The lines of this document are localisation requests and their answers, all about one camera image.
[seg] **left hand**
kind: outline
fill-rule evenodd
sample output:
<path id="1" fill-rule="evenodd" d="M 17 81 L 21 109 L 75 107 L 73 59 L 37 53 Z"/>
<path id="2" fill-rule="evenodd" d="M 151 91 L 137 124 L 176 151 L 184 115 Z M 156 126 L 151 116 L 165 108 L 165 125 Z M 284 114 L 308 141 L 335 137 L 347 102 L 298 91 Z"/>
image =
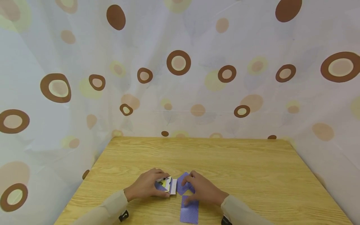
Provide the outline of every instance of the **left hand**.
<path id="1" fill-rule="evenodd" d="M 129 187 L 124 189 L 127 201 L 135 198 L 146 198 L 149 196 L 170 197 L 169 193 L 157 190 L 155 181 L 169 177 L 168 173 L 164 173 L 161 169 L 153 168 L 143 174 Z"/>

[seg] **right hand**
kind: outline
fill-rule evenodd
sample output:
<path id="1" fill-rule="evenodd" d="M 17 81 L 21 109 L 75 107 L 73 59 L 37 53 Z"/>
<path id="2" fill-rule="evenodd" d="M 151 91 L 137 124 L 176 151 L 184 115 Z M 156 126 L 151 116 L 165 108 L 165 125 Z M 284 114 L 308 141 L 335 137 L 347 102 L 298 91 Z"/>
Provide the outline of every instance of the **right hand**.
<path id="1" fill-rule="evenodd" d="M 184 204 L 187 205 L 190 201 L 199 200 L 221 206 L 225 198 L 229 196 L 228 193 L 217 188 L 213 183 L 206 179 L 196 171 L 191 171 L 189 176 L 186 176 L 181 185 L 184 186 L 186 182 L 193 185 L 195 194 L 189 196 Z"/>

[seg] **white fabric backdrop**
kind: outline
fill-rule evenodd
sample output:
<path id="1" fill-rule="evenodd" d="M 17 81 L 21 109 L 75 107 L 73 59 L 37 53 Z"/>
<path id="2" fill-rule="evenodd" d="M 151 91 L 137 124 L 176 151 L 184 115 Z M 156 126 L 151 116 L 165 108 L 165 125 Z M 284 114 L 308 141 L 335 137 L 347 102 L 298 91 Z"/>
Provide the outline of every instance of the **white fabric backdrop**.
<path id="1" fill-rule="evenodd" d="M 0 0 L 0 221 L 52 224 L 124 135 L 289 140 L 360 224 L 359 20 L 358 0 Z"/>

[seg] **wristwatch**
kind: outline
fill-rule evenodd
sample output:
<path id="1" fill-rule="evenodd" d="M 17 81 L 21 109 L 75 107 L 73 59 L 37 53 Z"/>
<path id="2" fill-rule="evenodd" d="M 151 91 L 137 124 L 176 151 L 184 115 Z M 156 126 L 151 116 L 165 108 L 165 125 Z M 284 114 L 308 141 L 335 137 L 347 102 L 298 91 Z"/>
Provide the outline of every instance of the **wristwatch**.
<path id="1" fill-rule="evenodd" d="M 121 216 L 119 216 L 119 220 L 120 220 L 120 222 L 122 222 L 122 221 L 124 221 L 126 218 L 128 218 L 129 217 L 129 213 L 128 213 L 128 211 L 127 210 L 125 210 L 125 212 L 123 212 L 122 214 L 121 214 Z"/>

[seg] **hand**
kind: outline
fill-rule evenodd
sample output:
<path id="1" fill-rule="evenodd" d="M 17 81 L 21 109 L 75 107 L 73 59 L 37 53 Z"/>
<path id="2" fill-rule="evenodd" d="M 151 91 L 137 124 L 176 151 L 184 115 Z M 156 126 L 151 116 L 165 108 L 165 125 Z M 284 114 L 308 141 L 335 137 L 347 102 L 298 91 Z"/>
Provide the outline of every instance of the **hand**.
<path id="1" fill-rule="evenodd" d="M 186 176 L 183 179 L 181 185 L 184 186 L 186 182 L 189 182 L 193 185 L 195 189 L 195 194 L 191 195 L 185 200 L 185 205 L 187 205 L 190 201 L 200 200 L 215 204 L 217 206 L 221 206 L 225 198 L 229 196 L 228 193 L 223 192 L 222 190 L 217 188 L 208 179 L 206 179 L 194 170 L 191 171 L 189 176 Z"/>
<path id="2" fill-rule="evenodd" d="M 141 174 L 138 179 L 129 187 L 124 189 L 127 201 L 135 198 L 146 198 L 149 196 L 170 197 L 169 193 L 157 190 L 155 181 L 169 177 L 168 173 L 164 173 L 161 169 L 151 169 Z"/>

